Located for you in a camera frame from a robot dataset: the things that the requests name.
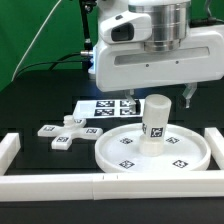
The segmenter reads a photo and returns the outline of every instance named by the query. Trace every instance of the white cylinder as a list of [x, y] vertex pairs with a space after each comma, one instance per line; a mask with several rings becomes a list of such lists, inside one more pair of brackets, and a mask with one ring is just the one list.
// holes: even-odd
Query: white cylinder
[[145, 99], [142, 118], [143, 135], [140, 136], [140, 152], [143, 155], [162, 154], [170, 107], [170, 99], [162, 95], [150, 95]]

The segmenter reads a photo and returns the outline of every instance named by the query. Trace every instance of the cable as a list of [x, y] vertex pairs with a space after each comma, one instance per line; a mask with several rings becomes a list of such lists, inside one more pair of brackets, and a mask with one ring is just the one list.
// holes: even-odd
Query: cable
[[224, 24], [224, 20], [216, 19], [216, 21], [217, 21], [218, 23], [222, 23], [222, 24]]
[[28, 68], [31, 68], [31, 67], [34, 67], [34, 66], [38, 66], [38, 65], [48, 65], [48, 64], [63, 64], [63, 63], [72, 63], [72, 62], [84, 62], [85, 60], [72, 60], [72, 61], [49, 61], [49, 62], [40, 62], [40, 63], [35, 63], [35, 64], [31, 64], [31, 65], [28, 65], [26, 67], [24, 67], [23, 69], [21, 69], [20, 71], [18, 71], [16, 74], [15, 74], [15, 77], [14, 77], [14, 80], [23, 72], [25, 71], [26, 69]]
[[212, 0], [206, 0], [205, 1], [205, 11], [207, 13], [207, 17], [210, 18], [212, 17], [212, 13], [211, 13], [211, 10], [210, 10], [210, 4], [211, 4]]
[[39, 31], [37, 32], [36, 36], [34, 37], [33, 41], [31, 42], [30, 46], [28, 47], [28, 49], [26, 50], [25, 54], [23, 55], [22, 59], [20, 60], [19, 64], [17, 65], [13, 76], [12, 76], [12, 81], [15, 79], [16, 74], [19, 71], [20, 66], [22, 65], [22, 63], [24, 62], [25, 58], [27, 57], [27, 55], [29, 54], [31, 48], [33, 47], [34, 43], [36, 42], [37, 38], [39, 37], [40, 33], [42, 32], [43, 28], [45, 27], [45, 25], [48, 23], [49, 19], [51, 18], [52, 14], [54, 13], [54, 11], [57, 9], [57, 7], [59, 6], [59, 4], [62, 2], [62, 0], [59, 0], [56, 5], [53, 7], [53, 9], [51, 10], [51, 12], [49, 13], [49, 15], [47, 16], [47, 18], [45, 19], [44, 23], [42, 24], [42, 26], [40, 27]]
[[76, 53], [72, 53], [72, 54], [67, 54], [65, 56], [63, 56], [62, 58], [58, 59], [57, 62], [53, 63], [53, 65], [51, 65], [51, 67], [49, 68], [49, 70], [53, 70], [57, 65], [58, 65], [58, 62], [60, 61], [64, 61], [68, 58], [71, 58], [71, 57], [75, 57], [75, 56], [80, 56], [80, 53], [79, 52], [76, 52]]

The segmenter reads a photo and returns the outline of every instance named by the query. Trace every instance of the green backdrop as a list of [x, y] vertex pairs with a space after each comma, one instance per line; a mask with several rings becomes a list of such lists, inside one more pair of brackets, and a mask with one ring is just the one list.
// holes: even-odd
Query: green backdrop
[[[13, 71], [57, 0], [0, 0], [0, 90], [10, 83]], [[205, 0], [192, 0], [192, 18], [203, 18]], [[213, 0], [213, 16], [224, 19], [224, 0]], [[97, 41], [97, 12], [89, 15], [91, 37]], [[83, 49], [78, 0], [63, 0], [41, 33], [23, 66], [52, 61]]]

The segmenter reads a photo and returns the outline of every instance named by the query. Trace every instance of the white plate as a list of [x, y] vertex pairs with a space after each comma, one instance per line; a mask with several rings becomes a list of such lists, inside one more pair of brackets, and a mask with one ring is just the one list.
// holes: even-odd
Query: white plate
[[164, 152], [147, 157], [139, 151], [142, 124], [131, 124], [103, 134], [95, 145], [99, 167], [108, 173], [115, 172], [173, 172], [206, 170], [211, 149], [199, 134], [175, 125], [167, 125]]

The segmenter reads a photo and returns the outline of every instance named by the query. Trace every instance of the robotic arm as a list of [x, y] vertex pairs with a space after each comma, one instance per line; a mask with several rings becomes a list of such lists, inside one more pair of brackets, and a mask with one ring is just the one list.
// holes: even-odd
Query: robotic arm
[[197, 82], [224, 75], [224, 26], [190, 29], [190, 0], [99, 0], [93, 51], [101, 91], [186, 84], [186, 107]]

